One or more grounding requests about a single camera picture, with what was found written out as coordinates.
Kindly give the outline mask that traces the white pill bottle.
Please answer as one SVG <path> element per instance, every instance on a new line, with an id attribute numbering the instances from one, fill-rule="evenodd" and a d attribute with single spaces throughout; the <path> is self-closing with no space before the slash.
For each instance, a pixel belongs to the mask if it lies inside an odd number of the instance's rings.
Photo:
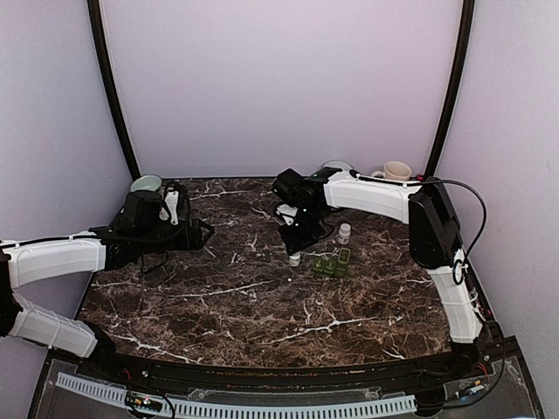
<path id="1" fill-rule="evenodd" d="M 300 254 L 293 254 L 289 257 L 289 264 L 293 267 L 299 266 L 300 265 Z"/>
<path id="2" fill-rule="evenodd" d="M 342 223 L 339 227 L 337 234 L 337 241 L 341 245 L 349 243 L 351 236 L 351 225 L 349 223 Z"/>

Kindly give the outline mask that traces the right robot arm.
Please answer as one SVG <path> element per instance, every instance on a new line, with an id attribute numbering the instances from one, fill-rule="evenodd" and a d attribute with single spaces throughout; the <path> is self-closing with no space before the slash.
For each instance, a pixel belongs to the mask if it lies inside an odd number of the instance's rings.
<path id="1" fill-rule="evenodd" d="M 289 168 L 274 179 L 272 191 L 280 199 L 276 214 L 283 221 L 279 234 L 288 255 L 327 237 L 331 229 L 325 220 L 337 210 L 359 210 L 407 225 L 411 258 L 436 286 L 451 341 L 473 344 L 483 317 L 467 285 L 471 250 L 463 245 L 448 185 L 435 177 L 383 180 L 332 167 L 304 176 Z"/>

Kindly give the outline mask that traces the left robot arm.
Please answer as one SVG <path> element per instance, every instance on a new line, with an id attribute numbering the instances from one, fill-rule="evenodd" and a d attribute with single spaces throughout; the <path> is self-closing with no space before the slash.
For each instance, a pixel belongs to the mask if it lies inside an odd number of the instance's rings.
<path id="1" fill-rule="evenodd" d="M 187 190 L 165 194 L 137 190 L 108 226 L 1 246 L 1 334 L 89 358 L 90 368 L 105 381 L 123 373 L 114 343 L 95 324 L 47 310 L 17 289 L 74 273 L 115 271 L 143 256 L 202 249 L 215 230 L 191 215 Z"/>

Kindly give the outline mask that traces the pale green bowl left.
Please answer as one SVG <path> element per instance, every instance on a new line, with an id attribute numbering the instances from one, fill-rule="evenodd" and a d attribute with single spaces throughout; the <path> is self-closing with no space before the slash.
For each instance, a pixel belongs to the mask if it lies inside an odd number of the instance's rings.
<path id="1" fill-rule="evenodd" d="M 143 175 L 134 180 L 130 186 L 131 192 L 158 192 L 162 186 L 162 178 L 158 175 Z"/>

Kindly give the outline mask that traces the pale green bowl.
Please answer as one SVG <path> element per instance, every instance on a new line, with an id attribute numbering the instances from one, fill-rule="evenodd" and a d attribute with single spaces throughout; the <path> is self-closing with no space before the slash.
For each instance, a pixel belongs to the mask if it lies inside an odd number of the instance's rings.
<path id="1" fill-rule="evenodd" d="M 342 161 L 342 160 L 326 161 L 325 163 L 322 164 L 322 167 L 324 167 L 324 168 L 338 168 L 342 171 L 350 171 L 350 170 L 353 169 L 353 166 L 351 164 L 349 164 L 346 161 Z"/>
<path id="2" fill-rule="evenodd" d="M 134 180 L 130 186 L 131 192 L 158 192 L 162 186 L 162 178 L 158 175 L 143 175 Z"/>

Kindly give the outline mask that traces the pale green bowl right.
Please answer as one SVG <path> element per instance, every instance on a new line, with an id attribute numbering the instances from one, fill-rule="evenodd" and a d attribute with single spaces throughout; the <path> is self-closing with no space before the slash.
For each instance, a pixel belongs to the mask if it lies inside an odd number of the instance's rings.
<path id="1" fill-rule="evenodd" d="M 353 169 L 353 166 L 351 164 L 349 164 L 346 161 L 342 161 L 342 160 L 326 161 L 325 163 L 322 164 L 322 167 L 324 167 L 324 168 L 338 168 L 342 171 L 350 171 L 350 170 Z"/>

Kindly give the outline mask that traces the cream floral mug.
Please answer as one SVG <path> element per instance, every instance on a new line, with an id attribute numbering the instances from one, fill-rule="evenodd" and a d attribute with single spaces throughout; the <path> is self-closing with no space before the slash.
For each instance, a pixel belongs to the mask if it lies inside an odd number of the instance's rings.
<path id="1" fill-rule="evenodd" d="M 411 179 L 411 168 L 400 161 L 388 161 L 384 164 L 382 170 L 377 170 L 371 174 L 374 178 L 382 178 L 385 180 L 407 182 Z"/>

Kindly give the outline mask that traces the left black frame post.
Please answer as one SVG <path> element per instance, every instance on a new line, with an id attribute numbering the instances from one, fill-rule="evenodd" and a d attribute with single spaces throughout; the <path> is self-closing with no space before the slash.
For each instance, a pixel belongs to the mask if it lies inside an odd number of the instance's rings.
<path id="1" fill-rule="evenodd" d="M 124 113 L 121 108 L 117 86 L 114 80 L 114 73 L 109 57 L 108 43 L 101 13 L 101 2 L 98 0 L 87 0 L 87 8 L 93 43 L 97 56 L 100 76 L 104 86 L 109 111 L 114 123 L 114 129 L 121 148 L 128 173 L 132 180 L 141 176 L 141 171 L 135 157 L 132 142 L 130 140 Z"/>

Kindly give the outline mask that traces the black frame post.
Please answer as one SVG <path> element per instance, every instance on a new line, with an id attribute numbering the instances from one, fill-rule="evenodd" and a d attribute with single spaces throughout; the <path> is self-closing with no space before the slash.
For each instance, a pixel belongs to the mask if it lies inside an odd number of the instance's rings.
<path id="1" fill-rule="evenodd" d="M 474 0 L 464 0 L 459 20 L 458 35 L 454 49 L 452 67 L 446 88 L 445 99 L 441 109 L 437 130 L 431 146 L 424 174 L 434 176 L 437 172 L 441 156 L 444 151 L 446 139 L 450 130 L 452 116 L 459 96 L 459 89 L 466 64 L 466 56 L 470 42 L 473 15 L 475 11 Z"/>
<path id="2" fill-rule="evenodd" d="M 109 111 L 114 123 L 114 129 L 121 148 L 128 173 L 132 180 L 141 176 L 141 171 L 135 157 L 132 142 L 130 140 L 124 113 L 121 108 L 117 86 L 114 80 L 114 73 L 109 57 L 108 43 L 101 13 L 101 2 L 98 0 L 87 0 L 87 8 L 93 43 L 97 56 L 100 76 L 104 86 Z"/>

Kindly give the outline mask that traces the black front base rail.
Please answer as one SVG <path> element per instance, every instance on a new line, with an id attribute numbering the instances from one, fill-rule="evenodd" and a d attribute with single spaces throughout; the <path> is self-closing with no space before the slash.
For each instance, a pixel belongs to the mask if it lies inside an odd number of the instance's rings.
<path id="1" fill-rule="evenodd" d="M 447 366 L 451 358 L 450 353 L 442 353 L 406 361 L 312 369 L 215 367 L 117 354 L 116 374 L 110 374 L 100 372 L 89 361 L 61 351 L 51 350 L 47 355 L 47 360 L 67 362 L 80 374 L 172 394 L 184 394 L 193 388 L 279 393 L 379 387 L 385 392 L 422 392 L 458 378 L 473 377 L 479 372 L 473 367 L 470 371 L 463 370 L 444 377 L 427 374 L 436 367 Z"/>

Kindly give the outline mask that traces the right black frame post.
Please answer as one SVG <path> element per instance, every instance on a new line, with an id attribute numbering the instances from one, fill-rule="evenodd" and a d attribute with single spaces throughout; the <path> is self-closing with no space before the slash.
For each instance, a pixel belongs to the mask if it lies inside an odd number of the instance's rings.
<path id="1" fill-rule="evenodd" d="M 450 130 L 452 116 L 459 96 L 459 89 L 466 64 L 466 56 L 470 42 L 473 15 L 475 11 L 474 0 L 464 0 L 459 20 L 458 35 L 454 49 L 452 67 L 446 88 L 445 99 L 441 109 L 437 130 L 431 146 L 424 174 L 434 176 L 437 172 L 441 156 L 444 151 L 446 139 Z"/>

